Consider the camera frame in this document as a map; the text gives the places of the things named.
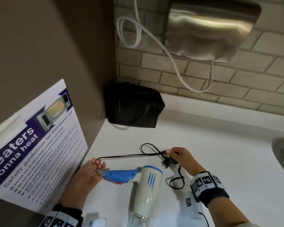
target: hair dryer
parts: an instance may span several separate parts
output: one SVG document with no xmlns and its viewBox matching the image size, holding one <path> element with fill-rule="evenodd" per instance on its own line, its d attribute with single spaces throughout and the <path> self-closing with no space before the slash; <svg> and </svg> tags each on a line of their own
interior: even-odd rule
<svg viewBox="0 0 284 227">
<path fill-rule="evenodd" d="M 141 172 L 134 170 L 99 170 L 97 172 L 109 181 L 118 184 L 137 182 L 138 190 L 133 206 L 134 218 L 131 226 L 149 225 L 150 218 L 153 215 L 156 202 L 159 197 L 159 189 L 163 173 L 154 166 L 144 166 Z"/>
</svg>

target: hair dryer handle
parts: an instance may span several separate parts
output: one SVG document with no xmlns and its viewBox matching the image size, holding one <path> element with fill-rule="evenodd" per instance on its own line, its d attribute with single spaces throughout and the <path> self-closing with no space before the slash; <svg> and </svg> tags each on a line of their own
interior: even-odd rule
<svg viewBox="0 0 284 227">
<path fill-rule="evenodd" d="M 138 168 L 134 170 L 108 170 L 104 178 L 117 183 L 128 183 L 136 177 L 137 173 Z"/>
</svg>

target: safety guidelines poster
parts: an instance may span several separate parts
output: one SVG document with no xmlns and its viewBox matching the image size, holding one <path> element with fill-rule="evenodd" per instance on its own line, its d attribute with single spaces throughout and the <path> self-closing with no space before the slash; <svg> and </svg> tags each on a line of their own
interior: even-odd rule
<svg viewBox="0 0 284 227">
<path fill-rule="evenodd" d="M 86 151 L 60 80 L 0 125 L 0 199 L 47 214 Z"/>
</svg>

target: white brick wall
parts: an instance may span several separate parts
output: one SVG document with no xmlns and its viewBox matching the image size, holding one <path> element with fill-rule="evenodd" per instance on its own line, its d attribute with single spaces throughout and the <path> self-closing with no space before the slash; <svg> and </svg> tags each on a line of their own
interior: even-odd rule
<svg viewBox="0 0 284 227">
<path fill-rule="evenodd" d="M 127 49 L 116 38 L 117 81 L 157 89 L 163 93 L 208 100 L 284 115 L 284 0 L 257 1 L 260 18 L 233 59 L 213 66 L 212 87 L 206 93 L 189 91 L 175 75 L 170 59 L 147 34 L 140 45 Z M 114 0 L 115 19 L 132 14 L 133 0 Z M 159 40 L 169 0 L 137 0 L 141 24 Z M 134 26 L 124 24 L 124 36 L 135 40 Z M 208 84 L 209 63 L 174 56 L 183 79 L 194 88 Z"/>
</svg>

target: hand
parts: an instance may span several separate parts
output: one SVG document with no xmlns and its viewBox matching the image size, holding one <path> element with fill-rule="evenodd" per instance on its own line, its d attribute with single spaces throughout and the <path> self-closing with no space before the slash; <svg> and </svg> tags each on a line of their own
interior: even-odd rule
<svg viewBox="0 0 284 227">
<path fill-rule="evenodd" d="M 196 176 L 202 171 L 206 171 L 191 155 L 191 153 L 183 147 L 174 147 L 171 150 L 166 150 L 167 157 L 176 160 L 181 167 L 191 176 Z"/>
<path fill-rule="evenodd" d="M 95 158 L 81 166 L 68 183 L 58 203 L 64 207 L 82 210 L 88 194 L 103 179 L 96 169 L 105 167 L 105 162 L 101 164 L 101 160 Z"/>
</svg>

